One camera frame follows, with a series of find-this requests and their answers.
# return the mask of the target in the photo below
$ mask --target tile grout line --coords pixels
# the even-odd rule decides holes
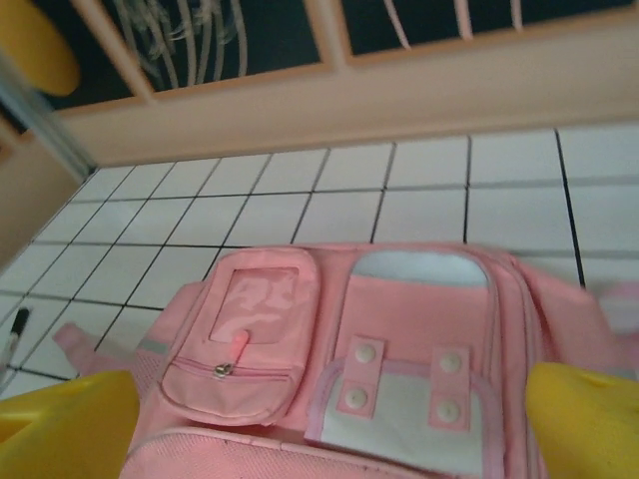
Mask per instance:
[[[4,376],[4,380],[0,380],[0,400],[2,400],[2,393],[7,389],[7,387],[9,387],[9,383],[12,382],[16,376],[18,375],[18,372],[20,372],[19,369],[15,369],[13,366],[8,365],[7,366],[7,372]]]
[[[144,273],[142,274],[142,276],[140,277],[140,280],[137,282],[137,284],[133,287],[131,294],[129,294],[129,296],[127,297],[124,305],[127,307],[139,307],[136,306],[134,304],[129,304],[129,301],[131,300],[131,298],[133,297],[133,295],[136,292],[136,289],[138,289],[138,287],[140,286],[140,284],[142,283],[142,281],[144,280],[144,278],[146,277],[146,275],[149,273],[149,270],[151,269],[151,267],[153,267],[153,264],[156,262],[156,259],[158,258],[158,256],[160,256],[160,253],[164,250],[164,248],[166,246],[169,247],[174,247],[172,244],[168,244],[169,240],[171,240],[171,236],[173,235],[173,233],[176,231],[176,229],[178,228],[178,226],[180,225],[180,223],[182,222],[182,220],[184,219],[184,217],[187,215],[187,213],[189,212],[189,210],[191,209],[191,206],[193,205],[193,203],[199,198],[198,194],[202,191],[202,189],[204,188],[205,184],[209,182],[209,179],[213,176],[214,172],[218,169],[219,164],[222,162],[222,159],[218,159],[218,161],[214,164],[214,166],[211,168],[211,171],[209,172],[209,174],[207,175],[207,177],[205,178],[205,180],[202,182],[202,184],[200,185],[200,187],[198,188],[198,190],[196,191],[195,195],[191,197],[191,201],[189,202],[189,205],[185,208],[185,210],[182,212],[182,214],[180,215],[180,217],[178,218],[178,220],[176,221],[175,225],[173,226],[173,228],[171,229],[171,231],[169,232],[169,234],[167,235],[166,239],[164,240],[164,242],[160,243],[160,244],[156,244],[156,246],[159,246],[160,248],[158,249],[158,253],[155,255],[155,257],[153,258],[153,260],[149,263],[149,266],[145,269]]]
[[[592,249],[580,251],[581,257],[591,259],[639,259],[639,251]]]
[[[466,148],[466,181],[464,184],[464,207],[463,207],[463,232],[462,240],[464,244],[468,244],[468,207],[470,206],[470,165],[472,162],[472,137],[467,137]]]
[[[99,202],[101,200],[77,200],[77,201],[73,201],[74,198],[76,198],[78,196],[78,194],[83,191],[85,189],[85,187],[87,185],[89,185],[89,183],[98,175],[98,173],[100,173],[101,171],[107,171],[107,170],[117,170],[120,168],[129,168],[129,172],[124,176],[124,178],[122,179],[122,181],[115,187],[113,188],[113,190],[111,191],[111,195],[115,192],[115,190],[117,188],[120,187],[120,185],[129,177],[129,175],[131,175],[133,173],[133,171],[139,167],[140,165],[123,165],[120,167],[107,167],[107,168],[98,168],[96,169],[95,172],[93,172],[91,175],[89,175],[89,177],[83,182],[83,184],[80,186],[80,188],[78,189],[78,191],[76,193],[73,194],[73,196],[69,199],[68,203],[96,203]]]
[[[117,188],[120,187],[120,185],[127,179],[129,178],[129,175],[131,175],[131,173],[135,170],[135,168],[132,168],[131,171],[122,179],[122,181],[113,189],[113,191],[107,195],[107,198],[105,200],[102,201],[102,204],[96,209],[96,211],[91,215],[91,217],[84,223],[84,225],[78,230],[78,232],[73,236],[73,238],[67,242],[67,244],[62,248],[62,250],[60,251],[60,253],[56,256],[56,258],[51,262],[51,264],[49,264],[49,266],[44,270],[44,272],[38,277],[38,279],[31,285],[31,287],[27,290],[27,292],[25,292],[22,297],[20,298],[19,304],[22,303],[27,296],[30,295],[31,291],[33,290],[33,288],[40,282],[40,280],[44,277],[44,275],[49,272],[49,270],[51,269],[51,267],[53,267],[53,265],[58,261],[58,259],[60,258],[60,256],[62,256],[62,254],[64,254],[64,252],[69,248],[69,246],[71,245],[71,243],[73,242],[73,240],[75,238],[78,237],[78,235],[82,232],[82,230],[87,226],[87,224],[93,219],[93,217],[98,213],[99,210],[102,209],[102,207],[106,204],[106,202],[109,200],[109,198],[111,197],[111,195],[115,192],[115,190]],[[91,271],[91,273],[89,273],[89,276],[87,276],[86,280],[91,276],[91,274],[93,273],[93,271]],[[44,340],[45,336],[49,333],[49,331],[53,328],[53,326],[55,325],[56,322],[58,322],[58,320],[60,319],[60,317],[62,316],[62,314],[65,313],[65,311],[69,308],[69,306],[71,305],[71,302],[73,301],[72,299],[65,299],[67,301],[67,304],[62,308],[62,310],[56,315],[56,317],[51,321],[51,324],[49,324],[49,326],[46,328],[46,330],[42,333],[42,335],[40,336],[40,338],[35,342],[35,344],[33,345],[33,347],[31,347],[29,349],[29,351],[27,352],[26,356],[24,357],[24,359],[22,361],[20,361],[19,364],[19,368],[22,368],[22,366],[29,360],[29,358],[31,357],[31,355],[35,352],[35,350],[38,348],[38,346],[40,345],[40,343],[42,343],[42,341]]]
[[[117,188],[120,187],[120,185],[127,179],[129,178],[129,175],[131,175],[131,173],[135,170],[135,168],[132,168],[131,171],[125,175],[125,177],[122,179],[122,181],[113,189],[112,192],[110,192],[105,200],[101,200],[101,204],[100,206],[95,210],[95,212],[85,221],[85,223],[83,224],[83,226],[78,230],[78,232],[71,238],[71,240],[69,241],[60,241],[59,243],[56,243],[56,245],[63,245],[64,247],[60,250],[60,252],[58,253],[58,255],[53,259],[53,261],[51,261],[51,264],[49,264],[45,270],[42,272],[42,274],[40,274],[38,276],[38,278],[35,280],[35,282],[33,284],[31,284],[31,286],[24,292],[22,293],[22,299],[24,300],[24,298],[26,298],[31,291],[33,290],[33,288],[38,284],[38,282],[40,282],[40,280],[44,277],[44,275],[49,272],[49,269],[51,269],[51,267],[56,263],[56,261],[60,258],[60,256],[62,256],[62,254],[64,254],[64,252],[69,248],[69,246],[71,245],[71,243],[73,242],[73,240],[75,238],[78,237],[78,235],[82,232],[82,230],[87,226],[87,224],[93,219],[93,217],[102,209],[102,207],[105,205],[105,203],[107,202],[107,200],[109,199],[109,197],[115,192],[115,190]],[[58,210],[58,212],[53,216],[53,218],[51,218],[37,233],[36,235],[29,240],[29,242],[27,243],[27,245],[22,249],[22,251],[20,251],[20,253],[16,256],[19,257],[26,249],[27,247],[29,247],[31,244],[39,244],[38,242],[36,242],[36,238],[44,231],[44,229],[51,224],[51,222],[58,216],[60,215],[60,213],[62,212],[62,210],[64,210],[67,206],[69,206],[71,203],[71,200],[69,200],[62,208],[60,208],[60,210]]]
[[[572,186],[575,187],[609,187],[609,186],[637,186],[639,185],[639,177],[624,177],[624,178],[603,178],[603,179],[587,179],[587,178],[577,178],[572,179]],[[532,188],[556,188],[562,187],[562,180],[522,180],[522,181],[504,181],[504,182],[484,182],[484,183],[473,183],[469,185],[471,188],[475,190],[514,190],[514,189],[532,189]],[[464,184],[443,184],[443,185],[421,185],[421,186],[394,186],[394,187],[386,187],[385,190],[388,192],[430,192],[430,191],[448,191],[448,190],[461,190],[465,188]],[[286,192],[264,192],[264,193],[250,193],[250,194],[241,194],[241,193],[233,193],[227,195],[198,195],[198,198],[238,198],[238,197],[267,197],[267,196],[285,196],[285,195],[307,195],[310,193],[314,194],[330,194],[330,193],[373,193],[373,192],[381,192],[383,188],[349,188],[349,189],[336,189],[336,190],[317,190],[313,189],[311,191],[286,191]],[[175,197],[157,197],[157,198],[125,198],[125,199],[108,199],[110,204],[113,203],[127,203],[127,202],[141,202],[144,200],[152,200],[152,201],[162,201],[162,200],[190,200],[193,196],[175,196]],[[64,209],[64,207],[73,203],[73,205],[89,205],[96,203],[104,203],[106,200],[86,200],[86,201],[76,201],[69,202],[61,207],[60,211]],[[49,220],[49,223],[58,215],[56,215]]]
[[[515,256],[575,258],[574,249],[507,249]]]
[[[80,298],[71,298],[71,297],[65,297],[65,296],[56,296],[53,294],[30,294],[29,297],[34,298],[34,299],[51,299],[54,301],[73,301],[73,302],[80,302],[82,304],[96,304],[96,305],[101,305],[101,306],[119,306],[119,307],[123,307],[123,306],[128,306],[128,307],[136,307],[138,309],[148,309],[148,310],[152,310],[152,311],[162,311],[163,309],[161,307],[154,307],[154,306],[133,306],[133,305],[127,305],[123,302],[112,302],[112,301],[101,301],[101,300],[97,300],[97,299],[80,299]]]
[[[62,246],[64,244],[66,244],[65,242],[55,242],[55,241],[44,241],[44,242],[38,242],[37,244],[40,245],[48,245],[48,246]],[[98,242],[98,241],[75,241],[73,243],[73,246],[109,246],[111,243],[110,242]],[[164,245],[163,242],[119,242],[118,244],[116,244],[116,246],[123,246],[123,247],[132,247],[132,246],[162,246]],[[195,247],[195,248],[201,248],[201,249],[206,249],[208,247],[222,247],[220,244],[168,244],[167,246],[170,247]],[[224,247],[244,247],[244,246],[231,246],[231,245],[225,245]],[[22,292],[18,292],[18,291],[13,291],[13,294],[23,294]]]
[[[36,371],[35,369],[30,369],[28,367],[19,367],[16,369],[17,372],[26,372],[28,374],[35,374],[42,377],[48,377],[49,379],[58,379],[60,381],[68,381],[68,377],[58,376],[57,374],[50,374],[48,372]]]
[[[386,171],[383,175],[383,183],[381,184],[381,193],[379,193],[379,201],[377,202],[377,210],[375,212],[375,218],[372,221],[372,231],[370,232],[370,243],[373,244],[375,240],[375,233],[377,233],[377,222],[381,216],[381,207],[383,206],[383,200],[386,195],[386,188],[388,187],[388,180],[390,179],[390,171],[395,161],[395,152],[397,151],[397,143],[392,142],[390,144],[390,153],[388,154],[388,160],[386,163]]]
[[[213,265],[216,263],[216,261],[218,260],[218,256],[220,255],[220,252],[222,251],[223,247],[226,247],[226,242],[229,239],[229,237],[231,236],[231,232],[233,231],[233,228],[235,227],[236,223],[238,222],[238,220],[240,219],[240,215],[242,214],[242,212],[244,211],[244,208],[246,207],[247,203],[249,202],[249,199],[251,198],[252,192],[255,190],[255,188],[258,186],[258,183],[260,182],[260,180],[262,179],[262,175],[264,174],[264,172],[267,170],[267,168],[269,167],[269,165],[271,164],[271,160],[273,159],[273,156],[275,154],[274,153],[270,153],[269,157],[267,158],[267,160],[264,162],[264,164],[262,165],[262,169],[260,170],[260,172],[258,173],[255,181],[253,182],[253,184],[251,185],[251,187],[249,188],[249,193],[246,195],[246,197],[244,198],[244,201],[242,202],[242,205],[240,206],[240,209],[238,210],[238,214],[236,215],[235,219],[233,220],[233,222],[231,223],[231,225],[229,226],[229,230],[227,231],[227,234],[224,236],[224,239],[222,240],[222,246],[220,246],[220,250],[218,251],[218,253],[215,255],[215,257],[213,258],[213,261],[211,261],[211,264],[209,264],[209,268],[207,269],[207,272],[204,274],[203,280],[204,278],[206,278],[209,273],[211,272],[211,269],[213,268]]]
[[[579,238],[577,237],[577,225],[575,224],[575,216],[572,211],[572,201],[570,199],[570,189],[568,187],[568,176],[566,175],[566,164],[563,158],[563,149],[561,148],[561,138],[559,131],[555,128],[555,140],[557,142],[557,152],[559,154],[559,167],[561,168],[561,178],[563,180],[563,191],[566,197],[566,209],[568,210],[568,219],[570,221],[570,232],[572,234],[572,244],[575,249],[575,260],[577,261],[577,274],[579,275],[579,283],[582,287],[586,287],[586,279],[583,273],[583,264],[581,263],[581,251],[579,249]]]
[[[171,165],[171,167],[165,172],[165,174],[162,176],[162,178],[160,179],[160,181],[158,182],[158,184],[156,185],[155,188],[153,188],[153,191],[151,192],[151,195],[153,194],[153,192],[156,190],[156,188],[160,185],[160,183],[164,180],[164,178],[171,172],[171,170],[173,169],[173,167],[175,166],[175,163],[173,163]],[[131,175],[131,173],[133,173],[136,168],[135,167],[131,170],[131,172],[129,172],[129,175]],[[129,175],[127,175],[125,177],[125,179],[122,181],[124,182],[127,178],[129,178]],[[111,197],[111,195],[120,187],[120,185],[122,184],[122,182],[111,192],[111,194],[107,197],[107,199],[102,203],[102,205],[98,208],[98,211],[107,203],[107,201],[109,200],[109,198]],[[53,329],[54,325],[56,324],[56,322],[58,322],[58,320],[60,319],[60,317],[62,316],[62,314],[69,308],[69,306],[71,305],[71,303],[73,301],[75,301],[76,296],[78,295],[78,293],[82,290],[82,288],[85,286],[85,284],[87,283],[87,281],[91,278],[91,276],[93,275],[93,273],[98,269],[98,267],[100,267],[100,264],[102,264],[102,262],[104,261],[105,257],[107,257],[107,255],[109,254],[109,252],[113,249],[113,247],[116,245],[118,239],[124,234],[124,232],[127,230],[127,228],[129,227],[129,225],[133,222],[133,220],[136,218],[136,216],[140,213],[140,211],[142,210],[142,208],[144,207],[144,205],[148,202],[148,200],[146,200],[141,206],[140,208],[136,211],[136,213],[131,217],[131,219],[129,220],[129,222],[127,223],[127,225],[122,229],[122,231],[120,232],[120,234],[118,235],[118,237],[111,243],[111,245],[107,248],[107,250],[104,252],[104,254],[102,255],[102,257],[100,258],[100,260],[97,262],[97,264],[93,267],[93,269],[91,270],[91,272],[87,275],[87,277],[85,277],[84,281],[82,281],[82,284],[80,285],[80,287],[78,287],[78,289],[76,289],[76,291],[73,293],[73,296],[71,296],[71,298],[69,299],[69,302],[67,303],[67,305],[64,307],[64,309],[60,312],[60,314],[56,317],[56,319],[49,325],[49,327],[47,328],[46,331],[44,331],[44,333],[42,334],[42,336],[40,337],[40,339],[36,342],[36,344],[34,345],[34,347],[29,351],[29,353],[27,354],[27,356],[25,357],[25,359],[20,363],[20,367],[22,367],[24,364],[26,364],[26,362],[29,360],[29,358],[31,357],[31,355],[36,351],[36,349],[38,348],[38,346],[42,343],[42,341],[44,340],[44,338],[46,337],[46,335],[49,333],[49,331],[51,329]],[[89,222],[86,222],[85,225],[78,231],[78,233],[73,237],[73,239],[71,239],[71,241],[69,242],[69,244],[67,245],[67,247],[65,248],[65,250],[73,243],[73,240],[75,238],[78,237],[78,235],[82,232],[82,230],[87,226]]]
[[[313,191],[318,187],[318,183],[320,182],[321,174],[323,173],[323,169],[328,163],[328,158],[330,157],[330,153],[332,152],[331,148],[327,148],[326,152],[323,154],[323,158],[321,159],[321,163],[319,164],[318,172],[316,173],[316,177],[313,180],[313,184],[311,185],[311,191],[309,192],[309,196],[307,197],[307,201],[302,208],[302,214],[300,215],[300,219],[298,220],[298,224],[293,231],[293,235],[291,236],[290,244],[293,244],[296,240],[296,236],[300,231],[300,227],[302,226],[302,221],[304,220],[304,216],[307,214],[307,210],[309,209],[309,205],[311,204],[311,199],[313,198]]]
[[[220,164],[220,162],[222,161],[222,159],[218,159],[216,161],[216,163],[213,165],[213,167],[211,168],[211,170],[209,171],[209,173],[207,174],[207,177],[204,179],[204,181],[202,182],[202,184],[200,185],[200,187],[198,188],[198,190],[196,191],[196,193],[191,197],[191,201],[189,202],[189,204],[187,205],[187,207],[184,209],[184,211],[182,212],[182,214],[180,215],[180,217],[178,218],[178,220],[176,221],[175,225],[173,226],[173,228],[171,229],[171,231],[169,232],[169,234],[167,235],[167,237],[165,238],[164,242],[162,244],[159,244],[159,248],[158,248],[158,252],[156,252],[156,255],[153,256],[153,259],[151,260],[151,262],[149,262],[149,265],[147,266],[147,268],[144,270],[144,272],[142,273],[142,275],[140,276],[140,279],[138,279],[138,282],[136,283],[135,286],[133,286],[133,288],[131,289],[131,292],[129,293],[129,295],[127,296],[127,298],[124,301],[124,304],[122,304],[122,309],[120,309],[120,312],[118,312],[118,314],[116,315],[116,317],[113,318],[113,321],[111,321],[111,323],[109,324],[109,326],[105,329],[104,333],[102,334],[102,336],[100,337],[100,340],[97,342],[96,346],[94,347],[94,350],[98,350],[98,348],[100,347],[100,345],[104,342],[104,339],[107,337],[107,335],[109,334],[109,332],[111,331],[111,329],[113,328],[113,326],[115,325],[115,323],[118,321],[118,319],[120,318],[120,316],[122,315],[122,312],[124,311],[125,307],[138,307],[138,308],[145,308],[145,309],[151,309],[150,307],[146,307],[146,306],[136,306],[133,304],[129,304],[129,301],[131,300],[131,298],[133,297],[133,295],[135,294],[136,290],[138,289],[138,287],[140,287],[140,284],[142,284],[142,281],[144,280],[144,278],[146,277],[146,275],[149,273],[149,271],[151,270],[151,268],[153,267],[153,264],[156,262],[156,260],[158,259],[158,257],[160,256],[160,254],[162,253],[162,251],[164,250],[165,246],[167,245],[167,242],[169,241],[169,239],[171,238],[171,236],[173,235],[174,231],[178,228],[178,226],[180,225],[180,223],[182,222],[182,219],[187,215],[187,212],[191,209],[191,206],[193,205],[193,203],[195,202],[195,200],[198,198],[198,193],[202,191],[202,189],[204,188],[204,185],[209,181],[209,179],[211,178],[211,176],[213,175],[213,173],[215,172],[215,170],[218,168],[218,165]],[[153,191],[151,192],[151,194],[149,195],[149,197],[147,198],[147,201],[150,201],[151,199],[153,199],[153,194],[156,192],[156,190],[160,187],[160,185],[164,182],[164,180],[167,178],[167,176],[169,175],[169,172],[173,170],[173,167],[177,164],[177,162],[175,162],[173,164],[173,166],[169,169],[169,171],[167,172],[167,174],[162,178],[162,180],[156,185],[156,187],[153,189]],[[173,198],[171,199],[153,199],[153,200],[174,200]]]
[[[6,314],[4,316],[0,316],[0,326],[2,326],[2,324],[4,324],[4,321],[6,321],[9,317],[13,316],[13,313],[16,312],[17,309],[18,309],[20,301],[22,301],[22,297],[21,296],[12,296],[12,297],[15,297],[17,299],[16,303],[11,307],[11,309],[9,309],[6,312]]]

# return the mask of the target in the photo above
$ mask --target pink fabric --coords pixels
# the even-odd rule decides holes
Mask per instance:
[[[357,360],[357,350],[368,346],[374,351],[374,358],[370,362],[363,363]],[[372,417],[377,398],[381,361],[383,360],[384,341],[362,336],[354,336],[350,342],[348,355],[343,371],[343,385],[339,393],[337,410],[345,414],[354,414],[362,417]],[[360,409],[352,409],[346,404],[346,394],[353,389],[361,389],[366,394],[366,404]]]
[[[639,332],[617,336],[622,353],[628,357],[632,367],[639,371]]]
[[[639,281],[626,281],[615,284],[604,291],[602,297],[623,297],[628,299],[639,299]]]
[[[441,361],[446,355],[454,354],[460,359],[459,370],[446,371]],[[430,366],[432,396],[428,410],[428,424],[440,429],[467,431],[470,427],[470,351],[463,346],[435,347]],[[454,401],[459,407],[459,418],[454,422],[444,422],[437,415],[437,407],[443,401]]]
[[[310,422],[309,429],[305,435],[306,439],[310,441],[320,441],[330,392],[342,372],[343,359],[338,359],[331,363],[319,378],[319,393],[311,404]],[[403,361],[384,361],[381,372],[383,374],[420,376],[424,379],[431,377],[429,366]],[[500,479],[504,477],[504,435],[501,404],[490,384],[480,376],[476,374],[470,375],[470,387],[481,400],[481,415],[484,418],[482,424],[484,445],[482,477],[487,479]]]
[[[437,479],[391,464],[304,445],[176,428],[129,454],[120,479]]]
[[[364,254],[384,249],[461,255],[480,264],[489,283],[453,287],[350,274]],[[310,307],[314,301],[317,305]],[[289,307],[289,314],[277,314]],[[246,311],[267,319],[254,327]],[[249,343],[234,357],[231,343],[243,329]],[[58,339],[83,372],[127,366],[96,355],[77,330],[68,330]],[[146,363],[133,444],[167,428],[198,426],[216,434],[233,431],[251,441],[278,440],[282,448],[303,447],[320,375],[334,359],[348,356],[355,336],[383,339],[384,361],[420,365],[429,365],[442,344],[467,345],[471,385],[473,377],[481,378],[503,406],[499,462],[505,477],[517,479],[545,477],[523,407],[532,365],[539,360],[596,369],[627,364],[586,291],[500,251],[451,244],[248,249],[225,257],[205,283],[181,289],[149,331],[148,339],[173,345],[165,357],[145,362],[139,356],[131,366],[137,370]],[[210,374],[221,362],[234,362],[236,368],[223,380],[224,390]],[[188,383],[182,382],[185,374]],[[215,410],[231,422],[215,425],[222,423]],[[270,423],[269,417],[270,427],[252,425]],[[237,425],[230,425],[236,418]]]
[[[78,372],[87,376],[98,372],[128,369],[130,364],[96,353],[89,336],[73,322],[64,324],[53,336]]]
[[[293,247],[247,249],[223,258],[183,341],[176,342],[160,390],[170,407],[218,425],[270,425],[298,391],[319,299],[317,266]],[[233,341],[246,344],[233,364]],[[233,373],[216,377],[216,367]]]

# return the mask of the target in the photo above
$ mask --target dark wall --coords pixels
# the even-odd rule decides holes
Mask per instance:
[[[102,0],[106,6],[114,7],[114,0]],[[187,0],[189,7],[195,11],[201,5],[200,0]],[[160,0],[170,19],[173,29],[182,23],[182,16],[176,0]],[[303,0],[241,0],[242,13],[248,39],[248,69],[247,75],[256,75],[284,68],[297,67],[317,63],[320,55],[316,47],[311,24],[307,16]],[[232,34],[229,43],[224,48],[224,62],[222,80],[237,78],[240,70],[240,45],[235,32],[235,18],[230,0],[221,2],[224,23]],[[124,35],[117,9],[110,8],[114,23]],[[134,29],[134,37],[138,51],[149,58],[148,45],[153,43],[153,36],[144,26]],[[203,29],[196,32],[196,57],[198,70],[204,45]],[[188,86],[188,50],[184,40],[174,42],[175,52],[171,60],[175,67],[179,87]],[[217,38],[215,29],[209,42],[206,73],[203,83],[214,80],[216,68]],[[154,66],[160,72],[160,78],[149,75],[147,77],[157,91],[171,89],[166,63],[162,57],[154,61]]]
[[[521,0],[523,23],[631,5],[633,0]],[[453,0],[393,0],[410,45],[458,38]],[[355,55],[401,48],[383,0],[341,0]],[[468,0],[475,34],[512,28],[510,0]]]
[[[55,109],[131,96],[126,83],[69,0],[33,0],[33,3],[54,23],[80,65],[80,86],[71,95],[44,95]]]

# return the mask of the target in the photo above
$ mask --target black pen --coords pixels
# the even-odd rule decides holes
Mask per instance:
[[[30,313],[31,311],[29,311],[29,309],[21,307],[18,309],[16,318],[13,320],[9,338],[7,339],[4,349],[2,349],[2,355],[0,355],[0,383],[2,383],[4,374],[7,371],[7,366],[9,366],[9,362],[11,362],[11,359],[13,358],[13,353],[16,351],[18,340],[27,325],[27,319],[29,319]]]

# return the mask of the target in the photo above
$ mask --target pink backpack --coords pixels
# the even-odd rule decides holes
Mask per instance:
[[[122,479],[545,477],[532,365],[627,367],[585,290],[453,244],[241,249],[132,362],[72,324],[56,340],[82,374],[136,378]]]

